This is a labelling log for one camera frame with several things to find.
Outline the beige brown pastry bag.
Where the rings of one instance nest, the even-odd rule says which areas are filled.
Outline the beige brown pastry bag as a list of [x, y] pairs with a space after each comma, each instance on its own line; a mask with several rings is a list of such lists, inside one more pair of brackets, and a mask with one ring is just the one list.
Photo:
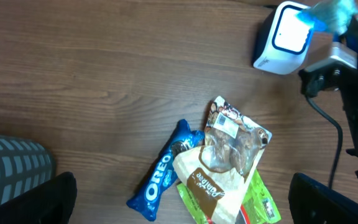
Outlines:
[[218, 96], [209, 109], [204, 144], [179, 153], [178, 178], [214, 223], [234, 223], [272, 133]]

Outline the grey plastic basket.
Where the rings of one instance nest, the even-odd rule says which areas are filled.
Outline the grey plastic basket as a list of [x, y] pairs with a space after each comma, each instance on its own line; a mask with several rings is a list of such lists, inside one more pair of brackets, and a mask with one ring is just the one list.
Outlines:
[[0, 135], [0, 205], [55, 176], [52, 153], [36, 141]]

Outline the green snack bag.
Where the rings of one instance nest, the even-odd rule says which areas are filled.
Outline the green snack bag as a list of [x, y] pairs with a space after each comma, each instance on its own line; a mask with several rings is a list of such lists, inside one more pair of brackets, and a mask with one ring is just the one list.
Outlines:
[[[177, 185], [177, 190], [190, 215], [197, 224], [214, 223], [201, 211], [199, 203], [183, 183]], [[273, 197], [266, 188], [258, 171], [255, 170], [247, 193], [242, 201], [241, 208], [236, 218], [236, 223], [272, 224], [279, 222], [281, 219], [280, 212], [278, 211]]]

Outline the blue Oreo cookie pack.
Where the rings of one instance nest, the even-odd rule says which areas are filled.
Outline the blue Oreo cookie pack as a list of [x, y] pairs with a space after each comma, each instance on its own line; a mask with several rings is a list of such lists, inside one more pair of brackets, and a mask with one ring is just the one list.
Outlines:
[[163, 192], [170, 188], [178, 178], [173, 168], [174, 158], [196, 147], [203, 139], [203, 131], [193, 131], [187, 120], [179, 120], [170, 139], [145, 176], [145, 180], [141, 182], [140, 187], [126, 202], [126, 205], [139, 212], [146, 220], [155, 221]]

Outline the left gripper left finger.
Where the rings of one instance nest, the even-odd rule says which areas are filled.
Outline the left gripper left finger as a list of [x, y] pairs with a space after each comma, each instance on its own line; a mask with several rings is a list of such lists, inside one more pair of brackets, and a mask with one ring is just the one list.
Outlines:
[[75, 207], [76, 179], [64, 172], [0, 205], [0, 224], [67, 224]]

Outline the white barcode scanner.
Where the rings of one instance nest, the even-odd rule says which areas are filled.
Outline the white barcode scanner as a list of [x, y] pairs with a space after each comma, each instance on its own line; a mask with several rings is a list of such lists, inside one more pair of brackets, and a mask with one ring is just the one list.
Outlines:
[[288, 75], [303, 63], [313, 36], [311, 25], [297, 15], [309, 6], [284, 1], [264, 20], [257, 32], [252, 65], [277, 75]]

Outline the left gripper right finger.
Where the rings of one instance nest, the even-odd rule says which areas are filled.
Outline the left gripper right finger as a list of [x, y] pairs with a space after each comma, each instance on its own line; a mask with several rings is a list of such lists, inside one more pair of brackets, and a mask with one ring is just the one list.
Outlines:
[[358, 203], [297, 172], [288, 193], [294, 224], [358, 224]]

